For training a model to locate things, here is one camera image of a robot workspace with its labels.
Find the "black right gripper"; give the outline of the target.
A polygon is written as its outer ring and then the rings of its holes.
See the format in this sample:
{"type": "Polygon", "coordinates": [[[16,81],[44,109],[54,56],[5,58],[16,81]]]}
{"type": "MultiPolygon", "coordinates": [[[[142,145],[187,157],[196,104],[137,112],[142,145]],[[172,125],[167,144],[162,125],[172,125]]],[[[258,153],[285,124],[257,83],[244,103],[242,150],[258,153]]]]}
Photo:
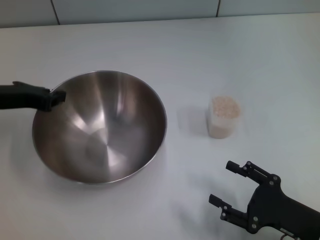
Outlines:
{"type": "Polygon", "coordinates": [[[251,234],[256,234],[263,227],[271,227],[294,239],[320,238],[320,213],[286,196],[281,189],[279,176],[250,161],[242,167],[228,161],[226,169],[253,180],[259,186],[249,201],[247,213],[232,208],[230,204],[211,194],[208,202],[222,209],[221,220],[238,227],[246,227],[251,234]]]}

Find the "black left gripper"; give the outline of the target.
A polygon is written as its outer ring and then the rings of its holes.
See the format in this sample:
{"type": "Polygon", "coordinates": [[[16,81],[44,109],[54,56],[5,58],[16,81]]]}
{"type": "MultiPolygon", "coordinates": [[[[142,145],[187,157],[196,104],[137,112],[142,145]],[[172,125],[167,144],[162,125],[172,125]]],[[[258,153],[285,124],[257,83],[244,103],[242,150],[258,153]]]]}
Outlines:
{"type": "Polygon", "coordinates": [[[54,107],[65,102],[66,95],[63,90],[50,92],[45,87],[14,81],[12,85],[0,86],[0,109],[30,108],[51,112],[54,107]]]}

